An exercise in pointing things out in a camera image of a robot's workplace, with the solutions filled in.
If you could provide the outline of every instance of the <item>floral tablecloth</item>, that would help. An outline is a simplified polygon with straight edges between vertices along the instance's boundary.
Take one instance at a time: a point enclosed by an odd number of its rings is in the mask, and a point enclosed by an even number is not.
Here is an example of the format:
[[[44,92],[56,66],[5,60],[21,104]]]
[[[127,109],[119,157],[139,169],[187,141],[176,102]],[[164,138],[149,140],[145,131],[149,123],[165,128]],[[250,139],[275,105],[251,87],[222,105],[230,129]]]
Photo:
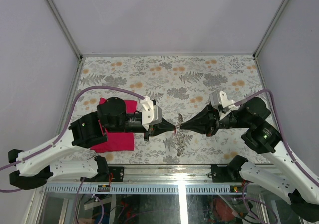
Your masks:
[[[262,88],[252,56],[139,56],[88,57],[84,60],[78,92],[93,85],[108,85],[148,95],[162,107],[163,117],[173,124],[187,121],[209,102],[214,90],[224,90],[236,101]],[[127,94],[91,90],[78,100],[72,121],[96,110],[100,97],[118,96],[137,99]],[[250,150],[240,136],[245,129],[219,130],[214,137],[191,131],[172,132],[143,141],[135,134],[135,150],[109,152],[113,164],[211,164],[228,163],[240,154],[254,163],[268,163]],[[184,150],[177,155],[182,136]],[[84,160],[93,151],[75,153],[67,160]]]

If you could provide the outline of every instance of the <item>mounting plate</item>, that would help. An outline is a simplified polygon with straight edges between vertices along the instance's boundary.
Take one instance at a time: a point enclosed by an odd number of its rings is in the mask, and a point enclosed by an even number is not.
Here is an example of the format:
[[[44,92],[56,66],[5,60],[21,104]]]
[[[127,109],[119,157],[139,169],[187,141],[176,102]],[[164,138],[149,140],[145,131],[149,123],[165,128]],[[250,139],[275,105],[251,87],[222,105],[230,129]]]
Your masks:
[[[109,172],[113,174],[112,183],[122,183],[124,179],[124,167],[110,167]]]
[[[233,180],[228,174],[227,165],[211,164],[211,177],[213,183],[241,183],[243,179],[241,177]]]

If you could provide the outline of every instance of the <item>red cloth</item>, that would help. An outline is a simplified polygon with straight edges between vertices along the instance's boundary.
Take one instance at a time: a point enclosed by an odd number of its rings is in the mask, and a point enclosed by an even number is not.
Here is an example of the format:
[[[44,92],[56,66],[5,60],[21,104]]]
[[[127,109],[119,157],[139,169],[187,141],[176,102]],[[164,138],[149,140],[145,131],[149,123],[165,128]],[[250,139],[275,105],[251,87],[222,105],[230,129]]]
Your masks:
[[[99,104],[104,103],[105,98],[100,98]],[[134,113],[136,110],[136,101],[124,101],[126,113]],[[108,141],[91,147],[97,153],[115,152],[115,151],[134,151],[134,136],[132,133],[108,133]]]

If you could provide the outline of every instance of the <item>cable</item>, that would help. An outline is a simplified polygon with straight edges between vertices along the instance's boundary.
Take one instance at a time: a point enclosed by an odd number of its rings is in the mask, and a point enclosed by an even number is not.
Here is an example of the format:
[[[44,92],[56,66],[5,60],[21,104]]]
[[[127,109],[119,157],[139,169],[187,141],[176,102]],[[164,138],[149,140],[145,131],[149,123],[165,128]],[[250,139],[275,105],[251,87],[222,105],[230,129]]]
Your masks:
[[[75,218],[75,221],[76,221],[77,224],[79,224],[79,222],[78,222],[78,218],[77,218],[77,215],[76,215],[76,202],[78,201],[79,192],[80,192],[80,189],[81,189],[83,183],[84,183],[84,178],[82,178],[80,186],[79,186],[78,190],[76,191],[75,198],[74,198],[74,203],[73,203],[74,218]]]
[[[99,222],[98,222],[98,224],[101,224],[101,223],[102,223],[102,220],[103,220],[103,216],[104,216],[104,206],[103,206],[103,203],[102,203],[101,199],[99,199],[99,198],[98,198],[97,196],[95,196],[95,195],[93,195],[93,196],[100,202],[101,207],[102,207],[101,218],[100,218],[100,220],[99,220]]]
[[[299,168],[299,170],[309,179],[311,180],[317,187],[319,187],[319,182],[317,182],[296,160],[296,158],[294,157],[292,151],[290,150],[290,147],[287,143],[287,140],[286,140],[286,137],[284,135],[284,129],[282,127],[282,124],[279,120],[279,116],[278,116],[278,111],[277,111],[277,108],[276,108],[276,105],[275,105],[275,100],[274,100],[274,95],[273,93],[271,92],[271,90],[267,89],[267,88],[264,88],[260,91],[257,91],[256,93],[242,99],[241,101],[237,101],[235,102],[235,106],[239,106],[239,105],[242,105],[244,104],[245,102],[251,100],[252,98],[256,97],[257,95],[260,95],[261,93],[263,92],[268,92],[269,95],[270,95],[270,101],[271,101],[271,104],[273,106],[273,110],[274,110],[274,115],[275,115],[275,118],[277,120],[277,124],[278,124],[278,129],[279,129],[279,132],[281,134],[281,137],[282,137],[282,140],[283,140],[283,144],[284,144],[284,147],[289,155],[289,157],[291,157],[293,163],[296,164],[296,166]]]
[[[249,220],[247,220],[246,218],[240,218],[240,219],[245,220],[245,221],[248,222],[248,223],[255,224],[255,222],[249,221]]]
[[[246,190],[247,190],[247,186],[248,186],[250,183],[251,183],[251,182],[247,182],[247,184],[244,186],[243,195],[242,195],[242,197],[240,198],[240,199],[243,200],[243,203],[244,203],[244,205],[245,205],[247,211],[253,216],[254,219],[256,219],[257,221],[259,221],[260,223],[262,223],[262,224],[269,224],[269,223],[266,223],[266,222],[264,222],[263,220],[259,219],[259,217],[258,217],[253,211],[250,210],[250,208],[249,208],[249,206],[248,206],[246,200],[251,200],[251,201],[253,201],[253,202],[256,202],[256,203],[259,203],[259,204],[261,204],[261,205],[264,205],[264,206],[274,215],[274,217],[275,217],[275,222],[274,222],[274,223],[271,223],[271,224],[277,224],[277,223],[278,223],[278,217],[277,217],[276,213],[274,212],[274,210],[272,210],[272,208],[271,208],[270,206],[268,206],[266,203],[263,203],[263,202],[261,202],[261,201],[259,201],[259,200],[257,200],[257,199],[247,198],[247,197],[245,196],[245,192],[246,192]]]
[[[74,111],[74,107],[75,107],[75,104],[76,102],[78,101],[78,99],[80,98],[80,96],[82,94],[84,94],[85,92],[89,91],[89,90],[95,90],[95,89],[105,89],[105,90],[113,90],[113,91],[119,91],[119,92],[123,92],[123,93],[127,93],[129,95],[132,95],[132,96],[136,96],[137,98],[140,98],[141,100],[144,99],[144,96],[141,96],[135,92],[132,92],[132,91],[128,91],[128,90],[125,90],[125,89],[122,89],[122,88],[118,88],[118,87],[113,87],[113,86],[90,86],[90,87],[87,87],[83,90],[81,90],[74,98],[73,102],[72,102],[72,105],[71,105],[71,108],[70,108],[70,113],[69,113],[69,116],[68,118],[66,119],[66,122],[65,122],[65,125],[61,131],[61,133],[57,136],[57,138],[52,142],[52,145],[48,145],[46,146],[45,148],[25,157],[25,158],[22,158],[22,161],[16,161],[14,163],[11,163],[11,164],[8,164],[6,166],[3,166],[0,168],[0,171],[6,169],[6,168],[9,168],[9,167],[12,167],[14,165],[17,165],[19,163],[22,163],[38,154],[41,154],[45,151],[47,151],[48,149],[50,149],[52,146],[54,146],[61,138],[62,136],[65,134],[65,132],[67,131],[68,129],[68,126],[69,126],[69,123],[70,123],[70,120],[72,118],[72,114],[73,114],[73,111]],[[3,190],[3,189],[0,189],[0,193],[13,193],[13,192],[18,192],[18,191],[21,191],[22,189],[14,189],[14,190]]]
[[[122,212],[124,211],[124,209],[125,209],[125,206],[123,206],[123,208],[122,208],[120,214],[118,215],[117,219],[120,217],[120,215],[122,214]]]
[[[141,212],[141,213],[136,213],[133,214],[131,217],[127,218],[123,223],[126,223],[129,219],[132,219],[140,214],[144,214],[144,213],[152,213],[152,212],[176,212],[178,210],[152,210],[152,211],[145,211],[145,212]]]
[[[110,173],[109,174],[109,189],[111,190],[111,182],[112,182],[112,179],[113,179],[113,173]]]

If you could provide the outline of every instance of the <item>orange flower pattern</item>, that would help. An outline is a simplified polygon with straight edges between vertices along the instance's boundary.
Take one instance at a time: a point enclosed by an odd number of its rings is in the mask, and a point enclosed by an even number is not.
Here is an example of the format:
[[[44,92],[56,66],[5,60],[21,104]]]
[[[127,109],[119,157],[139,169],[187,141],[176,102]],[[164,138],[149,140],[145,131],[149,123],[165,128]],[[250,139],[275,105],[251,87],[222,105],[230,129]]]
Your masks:
[[[88,57],[84,61],[77,90],[94,85],[115,86],[155,99],[163,117],[180,123],[187,121],[209,102],[209,94],[218,89],[236,101],[262,88],[257,66],[251,56],[157,56],[157,57]],[[100,97],[135,97],[109,90],[90,90],[75,107],[71,121],[96,110]],[[135,150],[102,154],[109,163],[203,164],[228,163],[236,155],[254,163],[267,163],[240,139],[242,130],[219,131],[213,137],[183,132],[184,152],[177,156],[177,137],[168,132],[151,137],[146,143],[135,135]],[[85,160],[95,155],[75,153],[66,160]]]

